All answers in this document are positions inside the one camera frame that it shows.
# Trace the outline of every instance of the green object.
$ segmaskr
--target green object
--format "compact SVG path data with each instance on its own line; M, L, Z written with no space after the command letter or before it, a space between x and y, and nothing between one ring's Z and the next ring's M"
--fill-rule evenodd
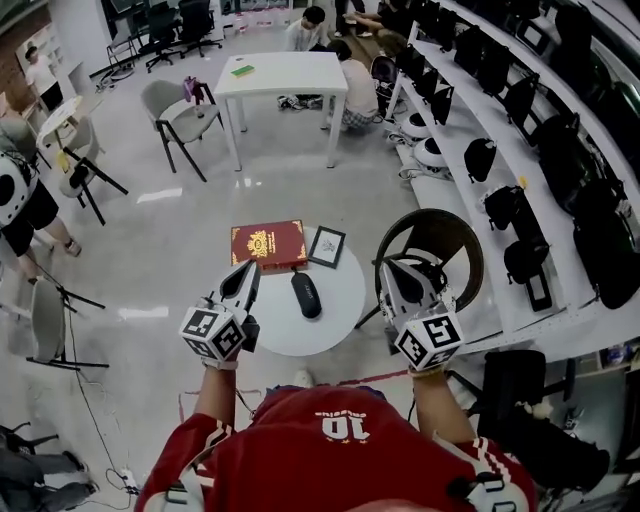
M246 75L247 73L251 73L253 70L255 70L256 68L254 68L253 66L242 66L241 68L238 68L234 71L231 72L231 74L233 76L235 76L236 78L240 78L241 76Z

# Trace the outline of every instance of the person sitting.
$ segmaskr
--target person sitting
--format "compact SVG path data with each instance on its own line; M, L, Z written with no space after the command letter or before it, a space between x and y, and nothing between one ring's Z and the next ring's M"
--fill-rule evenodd
M413 20L406 0L384 0L384 6L376 14L353 12L344 17L367 27L387 57L393 58L407 47Z
M324 18L324 10L316 5L305 9L302 18L287 29L284 51L326 51L329 36L323 23Z
M337 54L349 87L342 114L343 129L371 124L378 114L378 97L369 71L362 62L351 58L351 48L341 39L331 41L327 49Z

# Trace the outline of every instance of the white wall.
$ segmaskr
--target white wall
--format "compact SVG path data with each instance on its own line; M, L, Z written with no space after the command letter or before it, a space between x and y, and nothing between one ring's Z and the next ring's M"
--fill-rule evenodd
M68 61L82 61L87 76L109 65L111 37L100 0L50 0L49 11Z

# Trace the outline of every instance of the picture frame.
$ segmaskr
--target picture frame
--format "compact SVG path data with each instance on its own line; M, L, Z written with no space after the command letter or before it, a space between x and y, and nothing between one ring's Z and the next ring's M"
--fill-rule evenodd
M337 268L346 236L346 233L335 229L318 226L309 250L309 261L325 267Z

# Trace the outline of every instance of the brick wall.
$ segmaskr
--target brick wall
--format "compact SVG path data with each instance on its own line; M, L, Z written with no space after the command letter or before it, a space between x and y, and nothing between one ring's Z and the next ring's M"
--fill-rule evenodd
M35 98L24 80L16 50L38 30L51 23L47 7L34 11L0 35L0 93L7 94L7 101L18 112L28 107Z

